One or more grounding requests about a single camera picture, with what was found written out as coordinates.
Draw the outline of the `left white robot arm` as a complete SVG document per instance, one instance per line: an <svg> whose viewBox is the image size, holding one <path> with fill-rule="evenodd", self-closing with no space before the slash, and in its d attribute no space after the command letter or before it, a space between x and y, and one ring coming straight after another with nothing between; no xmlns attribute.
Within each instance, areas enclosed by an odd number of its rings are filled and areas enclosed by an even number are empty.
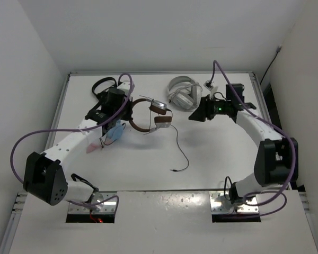
<svg viewBox="0 0 318 254"><path fill-rule="evenodd" d="M88 206L98 189L83 180L67 179L65 171L82 151L105 136L118 121L130 119L130 94L131 88L109 89L69 135L42 153L31 153L26 160L24 190L51 206L61 201Z"/></svg>

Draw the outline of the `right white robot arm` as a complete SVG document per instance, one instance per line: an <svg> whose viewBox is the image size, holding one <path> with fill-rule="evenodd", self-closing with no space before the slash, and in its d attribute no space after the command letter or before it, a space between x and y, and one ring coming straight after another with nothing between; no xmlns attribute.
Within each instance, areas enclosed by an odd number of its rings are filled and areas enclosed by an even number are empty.
<svg viewBox="0 0 318 254"><path fill-rule="evenodd" d="M259 118L257 108L244 101L242 84L227 85L222 98L216 97L217 87L210 83L206 83L205 87L210 93L201 98L189 119L204 122L216 115L227 115L258 148L253 173L231 184L228 200L233 204L243 203L272 185L295 182L298 179L298 142L294 138L286 138Z"/></svg>

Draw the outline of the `brown silver headphones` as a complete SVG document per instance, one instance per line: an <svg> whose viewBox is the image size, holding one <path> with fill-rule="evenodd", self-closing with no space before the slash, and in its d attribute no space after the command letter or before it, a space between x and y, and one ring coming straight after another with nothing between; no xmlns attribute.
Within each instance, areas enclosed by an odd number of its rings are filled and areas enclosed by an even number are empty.
<svg viewBox="0 0 318 254"><path fill-rule="evenodd" d="M150 97L143 96L132 102L131 108L133 109L139 103L149 103L149 126L148 128L142 128L138 126L131 118L128 122L130 126L143 135L153 133L159 129L169 128L173 120L173 112L163 102L155 100Z"/></svg>

